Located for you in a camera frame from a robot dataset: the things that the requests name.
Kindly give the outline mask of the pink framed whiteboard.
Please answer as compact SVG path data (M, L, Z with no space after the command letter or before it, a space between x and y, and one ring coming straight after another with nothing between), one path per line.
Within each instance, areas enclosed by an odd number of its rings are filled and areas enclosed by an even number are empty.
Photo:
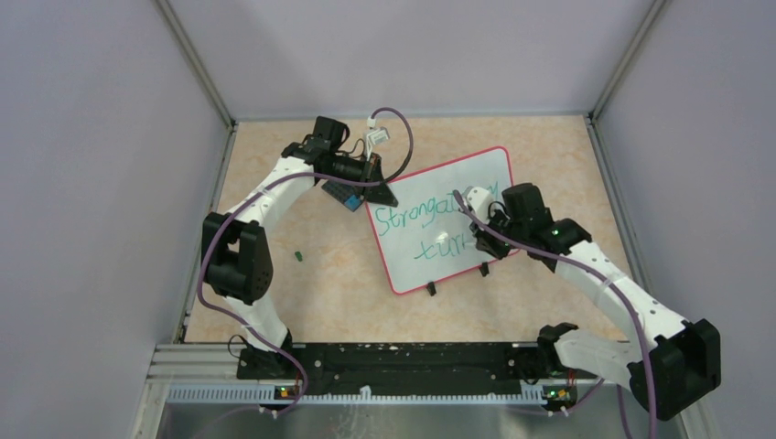
M474 187L500 200L512 185L510 156L502 146L395 179L389 189L396 207L366 205L391 290L407 294L492 262L475 249L470 219L459 212L453 192Z

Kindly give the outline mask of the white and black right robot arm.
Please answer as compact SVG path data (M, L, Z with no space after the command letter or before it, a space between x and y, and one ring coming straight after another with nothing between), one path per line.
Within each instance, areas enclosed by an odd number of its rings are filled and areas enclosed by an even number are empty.
M454 199L471 223L476 248L501 260L521 250L581 291L624 335L622 342L574 324L546 326L536 352L539 370L560 377L590 372L630 391L654 421L669 421L721 381L721 336L708 320L669 309L623 272L572 219L553 219L532 183L496 199L468 187Z

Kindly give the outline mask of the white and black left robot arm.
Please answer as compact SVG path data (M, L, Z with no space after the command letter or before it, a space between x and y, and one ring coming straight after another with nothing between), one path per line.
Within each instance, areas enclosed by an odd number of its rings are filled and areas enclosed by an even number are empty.
M198 286L209 285L228 304L224 314L238 321L259 367L282 378L293 367L283 347L289 330L269 295L274 266L268 236L291 206L320 180L355 187L361 198L387 188L382 159L370 145L360 155L344 155L347 124L319 116L312 133L285 147L266 178L236 207L211 212L202 223Z

